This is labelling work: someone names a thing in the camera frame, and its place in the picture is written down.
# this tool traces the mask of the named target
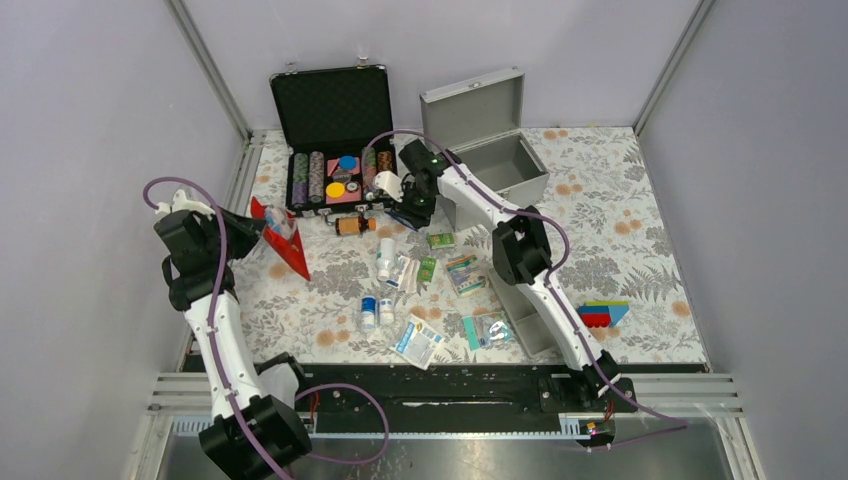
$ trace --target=poker chip case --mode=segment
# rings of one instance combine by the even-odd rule
[[[391,208],[393,200],[382,192],[377,192],[372,200],[366,199],[363,191],[365,159],[359,158],[362,156],[362,149],[372,138],[394,128],[386,67],[360,65],[292,71],[273,75],[270,84],[290,153],[286,179],[286,208],[299,217]],[[390,139],[383,138],[378,141],[374,151],[375,155],[390,152],[391,162],[388,169],[397,174],[397,155]],[[300,194],[294,194],[299,200],[294,202],[293,184],[299,190],[303,189],[303,171],[300,170],[301,177],[296,178],[295,157],[305,154],[310,158],[313,152],[323,153],[325,168],[320,185],[322,201],[313,202],[307,197],[303,202],[301,191]],[[344,163],[340,159],[348,155],[357,158],[356,169],[347,171],[340,167]],[[302,162],[303,157],[299,157],[301,166]],[[386,168],[386,162],[382,161],[382,158],[381,168]],[[329,196],[329,192],[338,190],[330,185],[339,179],[344,186],[344,195],[351,196],[349,199]],[[317,183],[317,177],[312,176],[309,181]],[[358,184],[358,190],[351,192],[351,183]]]

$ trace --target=yellow chip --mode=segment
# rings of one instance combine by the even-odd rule
[[[344,184],[342,183],[333,182],[327,185],[327,196],[330,198],[339,198],[344,195],[344,192]]]

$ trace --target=white medicine bottle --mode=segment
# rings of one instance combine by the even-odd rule
[[[395,241],[391,238],[380,240],[380,248],[377,250],[377,280],[385,282],[389,279],[389,272],[395,263]]]

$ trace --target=open black case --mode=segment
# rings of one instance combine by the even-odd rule
[[[286,208],[297,216],[311,217],[332,213],[388,209],[393,201],[379,192],[373,200],[361,195],[359,201],[327,203],[322,201],[293,205],[292,182],[294,157],[322,152],[325,159],[323,187],[333,183],[327,174],[327,162],[345,155],[361,157],[362,149],[380,133],[392,130],[389,81],[384,65],[280,73],[271,77],[271,91],[280,115],[286,142],[290,147]],[[397,155],[390,138],[374,146],[376,152],[391,152],[391,171],[397,174]],[[359,173],[351,175],[363,190],[364,171],[359,158]]]

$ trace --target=box lid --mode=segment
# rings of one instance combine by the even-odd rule
[[[521,126],[524,72],[507,68],[421,94],[424,133],[446,148]]]
[[[289,145],[298,149],[361,141],[392,130],[384,65],[280,73],[271,91]]]

